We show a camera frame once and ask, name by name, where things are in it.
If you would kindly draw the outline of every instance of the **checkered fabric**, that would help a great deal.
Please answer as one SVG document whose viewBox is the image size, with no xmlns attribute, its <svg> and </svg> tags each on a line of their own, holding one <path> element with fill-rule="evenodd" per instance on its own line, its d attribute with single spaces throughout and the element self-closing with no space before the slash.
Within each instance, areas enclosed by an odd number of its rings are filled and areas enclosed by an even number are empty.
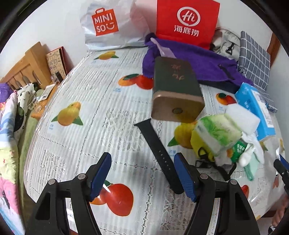
<svg viewBox="0 0 289 235">
<path fill-rule="evenodd" d="M 258 88 L 257 86 L 255 87 L 258 89 L 260 95 L 262 95 L 262 97 L 264 98 L 267 109 L 273 113 L 277 113 L 278 109 L 276 108 L 274 101 L 270 98 L 269 94 L 266 93 L 264 90 Z"/>
<path fill-rule="evenodd" d="M 241 32 L 239 68 L 256 87 L 265 91 L 269 80 L 270 54 L 246 32 Z"/>
</svg>

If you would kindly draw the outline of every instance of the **green blanket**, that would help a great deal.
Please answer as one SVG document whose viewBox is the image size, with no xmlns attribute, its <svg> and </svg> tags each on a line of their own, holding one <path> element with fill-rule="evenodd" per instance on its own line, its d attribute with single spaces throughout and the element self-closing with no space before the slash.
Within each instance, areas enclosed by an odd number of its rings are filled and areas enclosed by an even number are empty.
<svg viewBox="0 0 289 235">
<path fill-rule="evenodd" d="M 44 90 L 39 90 L 36 92 L 35 95 L 40 96 L 42 95 L 43 92 Z M 27 226 L 27 222 L 35 206 L 35 202 L 27 195 L 26 189 L 24 187 L 24 182 L 23 182 L 23 172 L 24 172 L 24 165 L 25 165 L 25 161 L 27 157 L 27 152 L 28 152 L 34 131 L 38 123 L 38 120 L 35 118 L 32 118 L 30 115 L 31 115 L 31 111 L 28 110 L 25 128 L 18 142 L 18 152 L 19 152 L 19 187 L 18 189 L 19 189 L 19 200 L 20 200 L 20 206 L 21 206 L 21 211 L 22 211 L 22 217 L 23 217 L 25 227 Z"/>
</svg>

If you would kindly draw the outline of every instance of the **wooden headboard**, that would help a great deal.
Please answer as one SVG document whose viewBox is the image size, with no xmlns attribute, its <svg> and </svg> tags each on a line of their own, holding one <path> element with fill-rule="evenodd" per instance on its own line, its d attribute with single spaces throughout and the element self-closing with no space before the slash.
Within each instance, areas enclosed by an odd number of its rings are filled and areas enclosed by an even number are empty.
<svg viewBox="0 0 289 235">
<path fill-rule="evenodd" d="M 42 89 L 51 83 L 51 73 L 48 68 L 45 51 L 40 42 L 25 52 L 25 56 L 1 79 L 12 90 L 37 82 Z"/>
</svg>

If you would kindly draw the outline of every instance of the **purple towel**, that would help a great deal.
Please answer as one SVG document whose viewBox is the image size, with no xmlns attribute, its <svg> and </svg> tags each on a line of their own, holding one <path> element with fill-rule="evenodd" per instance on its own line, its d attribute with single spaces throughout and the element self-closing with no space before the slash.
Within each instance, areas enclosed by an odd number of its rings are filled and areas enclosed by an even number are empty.
<svg viewBox="0 0 289 235">
<path fill-rule="evenodd" d="M 155 58 L 160 56 L 157 46 L 150 40 L 151 37 L 155 37 L 154 34 L 147 35 L 145 44 L 149 49 L 142 62 L 143 75 L 148 78 L 153 78 Z M 239 87 L 243 82 L 253 85 L 249 79 L 238 72 L 235 60 L 230 60 L 194 45 L 159 38 L 156 38 L 156 40 L 161 46 L 170 48 L 176 58 L 190 62 L 199 81 L 230 81 Z"/>
<path fill-rule="evenodd" d="M 5 102 L 12 93 L 7 83 L 0 83 L 0 103 Z"/>
</svg>

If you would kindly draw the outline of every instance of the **small box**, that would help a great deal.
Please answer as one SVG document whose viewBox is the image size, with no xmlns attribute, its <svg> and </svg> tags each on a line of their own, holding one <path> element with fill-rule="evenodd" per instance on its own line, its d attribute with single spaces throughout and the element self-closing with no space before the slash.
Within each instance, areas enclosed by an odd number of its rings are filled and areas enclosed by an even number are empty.
<svg viewBox="0 0 289 235">
<path fill-rule="evenodd" d="M 276 134 L 266 103 L 255 87 L 243 82 L 235 97 L 238 104 L 260 118 L 256 131 L 258 141 L 264 141 Z"/>
<path fill-rule="evenodd" d="M 205 107 L 189 62 L 157 57 L 151 116 L 157 120 L 191 123 Z"/>
</svg>

